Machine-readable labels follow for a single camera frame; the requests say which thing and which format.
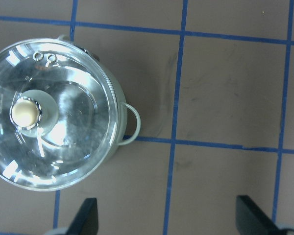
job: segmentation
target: glass lid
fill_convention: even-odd
[[[90,174],[116,137],[117,101],[99,64],[69,42],[26,40],[0,52],[0,176],[32,190]]]

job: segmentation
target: lid knob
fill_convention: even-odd
[[[16,125],[22,128],[30,129],[39,118],[39,109],[34,101],[20,99],[12,107],[11,118]]]

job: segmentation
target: stainless steel pot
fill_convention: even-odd
[[[123,140],[127,109],[136,116]],[[58,39],[18,42],[0,52],[0,177],[51,191],[93,172],[140,131],[138,112],[87,50]]]

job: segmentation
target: pot handle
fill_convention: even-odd
[[[132,143],[136,139],[136,137],[138,136],[139,131],[141,130],[141,117],[139,116],[139,113],[137,112],[137,110],[133,106],[131,106],[127,103],[122,103],[122,105],[125,105],[126,108],[128,108],[130,111],[132,111],[136,117],[136,130],[135,130],[134,134],[129,139],[123,140],[120,143],[118,143],[118,145],[127,145],[129,143]]]

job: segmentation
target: black object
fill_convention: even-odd
[[[97,199],[87,198],[81,205],[66,235],[96,235],[98,232]]]
[[[236,228],[241,235],[294,235],[293,229],[278,229],[246,195],[236,198]]]

